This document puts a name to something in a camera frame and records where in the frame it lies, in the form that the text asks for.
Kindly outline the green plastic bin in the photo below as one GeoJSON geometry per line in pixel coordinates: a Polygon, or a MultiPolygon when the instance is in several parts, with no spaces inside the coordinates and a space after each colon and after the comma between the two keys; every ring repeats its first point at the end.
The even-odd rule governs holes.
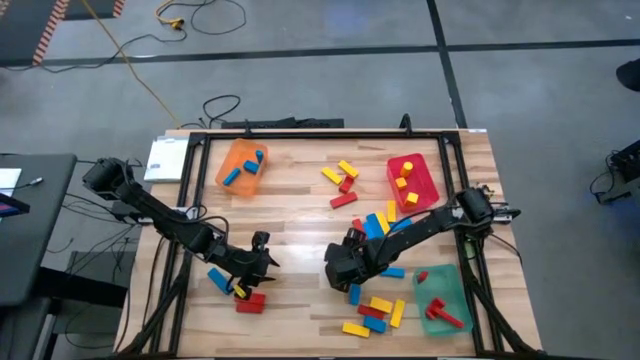
{"type": "Polygon", "coordinates": [[[412,277],[412,284],[422,328],[426,335],[450,336],[471,332],[474,321],[471,318],[462,281],[455,265],[417,268],[412,277]],[[422,271],[427,271],[429,275],[423,283],[418,284],[416,277],[422,271]],[[463,328],[456,328],[439,317],[430,320],[425,316],[425,309],[436,297],[446,303],[443,308],[446,312],[465,324],[463,328]]]}

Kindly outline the large striped black floor mat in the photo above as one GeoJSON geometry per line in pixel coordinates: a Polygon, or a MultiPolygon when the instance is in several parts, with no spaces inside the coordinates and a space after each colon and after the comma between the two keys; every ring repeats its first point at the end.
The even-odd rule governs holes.
{"type": "Polygon", "coordinates": [[[69,0],[0,0],[0,67],[39,65],[69,0]]]}

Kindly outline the dark tablet screen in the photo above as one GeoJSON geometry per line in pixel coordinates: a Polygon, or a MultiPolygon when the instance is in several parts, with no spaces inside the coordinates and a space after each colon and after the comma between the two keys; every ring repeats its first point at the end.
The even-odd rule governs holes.
{"type": "Polygon", "coordinates": [[[30,206],[28,204],[0,193],[0,218],[27,214],[29,212],[30,206]]]}

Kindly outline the white paper sheet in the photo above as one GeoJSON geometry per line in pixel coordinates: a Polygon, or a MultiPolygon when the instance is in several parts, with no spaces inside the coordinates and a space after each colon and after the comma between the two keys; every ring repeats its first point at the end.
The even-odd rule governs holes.
{"type": "Polygon", "coordinates": [[[20,168],[0,168],[0,194],[11,196],[18,186],[20,168]]]}

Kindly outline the red wooden arch block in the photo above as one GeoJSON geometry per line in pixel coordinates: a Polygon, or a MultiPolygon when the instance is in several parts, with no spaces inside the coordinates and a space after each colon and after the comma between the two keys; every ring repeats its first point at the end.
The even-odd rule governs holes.
{"type": "Polygon", "coordinates": [[[442,310],[445,305],[446,303],[442,299],[438,297],[434,298],[425,309],[425,316],[430,320],[436,319],[439,315],[439,311],[442,310]]]}

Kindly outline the black metal table frame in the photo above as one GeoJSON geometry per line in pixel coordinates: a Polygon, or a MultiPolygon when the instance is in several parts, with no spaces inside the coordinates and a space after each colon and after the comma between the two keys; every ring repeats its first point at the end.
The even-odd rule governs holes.
{"type": "Polygon", "coordinates": [[[391,189],[386,163],[391,157],[420,153],[441,196],[466,183],[500,189],[491,145],[482,132],[418,130],[407,137],[398,129],[324,131],[262,130],[253,140],[268,148],[268,163],[257,193],[238,197],[215,181],[237,131],[214,131],[209,147],[197,146],[183,168],[180,184],[157,184],[152,194],[168,204],[203,203],[210,216],[226,218],[230,240],[248,246],[253,234],[266,231],[279,263],[263,283],[261,314],[238,313],[231,297],[208,279],[208,265],[194,261],[184,297],[177,356],[235,357],[466,357],[474,353],[468,334],[424,333],[409,279],[374,278],[362,288],[364,299],[403,299],[399,328],[368,338],[342,332],[345,322],[361,317],[347,296],[330,288],[324,252],[345,235],[354,218],[384,211],[391,189]],[[350,192],[358,199],[333,209],[330,200],[343,193],[321,170],[347,161],[359,171],[350,192]]]}

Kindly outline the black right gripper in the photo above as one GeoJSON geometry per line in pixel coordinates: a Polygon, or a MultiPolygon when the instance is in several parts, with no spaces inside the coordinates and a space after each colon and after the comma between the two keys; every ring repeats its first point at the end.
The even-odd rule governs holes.
{"type": "Polygon", "coordinates": [[[341,243],[330,243],[324,255],[330,286],[347,293],[352,284],[360,285],[380,273],[376,256],[381,245],[381,239],[368,240],[355,228],[347,231],[341,243]]]}

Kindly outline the black desk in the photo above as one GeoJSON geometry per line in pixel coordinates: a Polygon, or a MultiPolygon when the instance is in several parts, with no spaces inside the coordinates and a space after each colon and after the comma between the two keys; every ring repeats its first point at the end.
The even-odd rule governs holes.
{"type": "Polygon", "coordinates": [[[76,161],[73,154],[0,156],[0,169],[19,168],[20,181],[43,179],[13,193],[29,213],[0,220],[0,307],[31,295],[76,161]]]}

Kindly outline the person's shoe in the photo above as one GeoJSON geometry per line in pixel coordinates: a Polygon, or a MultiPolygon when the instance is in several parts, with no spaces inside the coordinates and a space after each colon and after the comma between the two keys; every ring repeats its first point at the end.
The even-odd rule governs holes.
{"type": "Polygon", "coordinates": [[[625,88],[640,92],[640,58],[620,65],[615,74],[625,88]]]}

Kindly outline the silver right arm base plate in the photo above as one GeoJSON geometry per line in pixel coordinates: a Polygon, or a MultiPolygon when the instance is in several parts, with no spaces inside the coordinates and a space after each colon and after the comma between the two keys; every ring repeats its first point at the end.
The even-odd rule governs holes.
{"type": "MultiPolygon", "coordinates": [[[[465,215],[464,211],[461,208],[454,209],[452,211],[454,217],[461,220],[468,220],[468,217],[465,215]]],[[[516,217],[521,214],[520,210],[517,209],[507,209],[507,210],[498,210],[495,216],[493,217],[493,221],[495,223],[500,224],[508,224],[513,221],[516,217]]]]}

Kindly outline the black power strip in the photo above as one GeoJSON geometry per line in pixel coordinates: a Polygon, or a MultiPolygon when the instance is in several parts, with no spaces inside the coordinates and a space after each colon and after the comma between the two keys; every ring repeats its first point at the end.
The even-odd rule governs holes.
{"type": "Polygon", "coordinates": [[[234,121],[225,122],[220,125],[222,129],[295,129],[295,128],[344,128],[345,121],[343,118],[305,118],[296,119],[288,117],[279,120],[262,120],[262,121],[234,121]]]}

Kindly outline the small striped black floor mat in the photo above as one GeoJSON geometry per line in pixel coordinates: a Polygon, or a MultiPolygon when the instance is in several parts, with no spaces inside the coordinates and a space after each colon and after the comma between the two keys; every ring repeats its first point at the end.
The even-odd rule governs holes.
{"type": "MultiPolygon", "coordinates": [[[[117,18],[122,14],[126,0],[85,0],[100,19],[117,18]]],[[[82,0],[69,0],[65,19],[89,20],[93,16],[84,6],[82,0]]]]}

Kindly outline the orange plastic bin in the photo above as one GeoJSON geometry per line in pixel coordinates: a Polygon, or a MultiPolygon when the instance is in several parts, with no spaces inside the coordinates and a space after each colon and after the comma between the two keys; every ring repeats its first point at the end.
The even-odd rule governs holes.
{"type": "Polygon", "coordinates": [[[216,183],[221,186],[223,190],[233,195],[253,196],[266,171],[268,155],[268,148],[263,144],[246,139],[234,140],[216,174],[216,183]],[[246,160],[258,162],[255,154],[256,150],[262,150],[264,152],[264,160],[260,164],[259,172],[253,175],[244,170],[243,164],[246,160]],[[231,186],[224,186],[224,179],[234,168],[240,168],[241,174],[231,186]]]}

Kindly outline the red plastic bin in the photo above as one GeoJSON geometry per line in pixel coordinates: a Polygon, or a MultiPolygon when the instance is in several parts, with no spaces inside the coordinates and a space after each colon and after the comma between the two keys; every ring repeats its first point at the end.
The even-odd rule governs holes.
{"type": "Polygon", "coordinates": [[[409,214],[425,210],[439,200],[439,193],[436,190],[434,181],[423,155],[419,153],[412,153],[393,157],[387,161],[386,171],[392,194],[401,213],[409,214]],[[411,175],[408,178],[405,178],[407,181],[407,187],[403,190],[399,190],[396,186],[395,180],[401,177],[400,168],[405,161],[412,162],[414,164],[414,169],[411,175]],[[419,201],[416,206],[407,207],[404,205],[404,200],[409,192],[414,192],[419,195],[419,201]]]}

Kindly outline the white paper booklet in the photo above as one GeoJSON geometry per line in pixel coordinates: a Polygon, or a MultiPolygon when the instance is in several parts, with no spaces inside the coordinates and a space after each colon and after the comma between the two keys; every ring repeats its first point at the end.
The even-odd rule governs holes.
{"type": "Polygon", "coordinates": [[[182,177],[189,138],[157,137],[150,148],[144,180],[150,183],[174,183],[182,177]]]}

